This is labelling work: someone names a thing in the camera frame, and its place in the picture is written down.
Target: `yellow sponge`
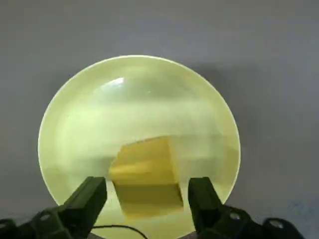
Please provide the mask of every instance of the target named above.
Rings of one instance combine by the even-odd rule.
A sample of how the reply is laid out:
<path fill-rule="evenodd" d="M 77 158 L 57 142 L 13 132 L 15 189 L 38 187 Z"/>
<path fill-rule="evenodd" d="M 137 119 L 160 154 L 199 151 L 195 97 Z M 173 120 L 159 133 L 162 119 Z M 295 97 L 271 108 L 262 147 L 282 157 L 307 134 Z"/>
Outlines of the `yellow sponge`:
<path fill-rule="evenodd" d="M 110 167 L 121 208 L 130 219 L 183 208 L 170 137 L 125 145 Z"/>

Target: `sponge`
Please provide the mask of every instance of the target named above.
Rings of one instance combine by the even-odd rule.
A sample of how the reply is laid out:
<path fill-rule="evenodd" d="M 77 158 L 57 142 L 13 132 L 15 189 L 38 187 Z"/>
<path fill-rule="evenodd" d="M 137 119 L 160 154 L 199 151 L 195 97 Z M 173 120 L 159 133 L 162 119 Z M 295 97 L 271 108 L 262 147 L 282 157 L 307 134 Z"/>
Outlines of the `sponge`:
<path fill-rule="evenodd" d="M 128 219 L 166 215 L 183 208 L 170 136 L 124 145 L 109 177 Z"/>

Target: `round plate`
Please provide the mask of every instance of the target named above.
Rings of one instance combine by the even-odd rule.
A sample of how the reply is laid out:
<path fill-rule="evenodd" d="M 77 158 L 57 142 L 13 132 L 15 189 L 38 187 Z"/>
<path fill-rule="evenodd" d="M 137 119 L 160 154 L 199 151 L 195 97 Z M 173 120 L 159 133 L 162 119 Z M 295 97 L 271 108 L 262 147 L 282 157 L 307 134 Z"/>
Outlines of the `round plate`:
<path fill-rule="evenodd" d="M 184 210 L 127 220 L 112 182 L 96 225 L 125 224 L 151 239 L 194 231 L 187 200 L 191 177 L 208 176 L 225 202 L 240 164 L 238 130 L 221 95 L 199 74 L 152 56 L 121 56 L 89 66 L 53 97 L 42 119 L 38 156 L 43 179 L 63 204 L 87 176 L 104 176 L 121 146 L 171 135 Z M 140 239 L 126 229 L 95 229 L 107 238 Z"/>

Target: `gray table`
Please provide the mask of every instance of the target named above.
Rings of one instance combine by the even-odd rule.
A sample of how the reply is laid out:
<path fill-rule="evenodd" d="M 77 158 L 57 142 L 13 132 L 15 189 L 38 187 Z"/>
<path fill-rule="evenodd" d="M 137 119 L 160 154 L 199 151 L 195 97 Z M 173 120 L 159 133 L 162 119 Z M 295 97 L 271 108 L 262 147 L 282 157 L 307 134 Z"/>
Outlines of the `gray table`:
<path fill-rule="evenodd" d="M 148 54 L 196 70 L 232 109 L 242 164 L 228 203 L 318 238 L 318 8 L 316 0 L 2 0 L 0 217 L 55 205 L 36 147 L 59 87 L 96 61 Z"/>

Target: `screw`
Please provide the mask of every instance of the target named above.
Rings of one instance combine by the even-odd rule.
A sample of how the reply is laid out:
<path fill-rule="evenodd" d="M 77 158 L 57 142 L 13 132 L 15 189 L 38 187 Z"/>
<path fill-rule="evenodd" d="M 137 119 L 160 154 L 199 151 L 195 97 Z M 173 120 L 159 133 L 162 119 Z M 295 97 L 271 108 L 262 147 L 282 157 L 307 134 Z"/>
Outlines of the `screw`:
<path fill-rule="evenodd" d="M 237 214 L 237 213 L 234 213 L 234 212 L 231 212 L 229 214 L 229 217 L 233 220 L 239 220 L 240 219 L 240 216 Z"/>
<path fill-rule="evenodd" d="M 284 225 L 281 222 L 277 221 L 277 220 L 270 220 L 269 223 L 273 227 L 280 228 L 280 229 L 284 228 Z"/>

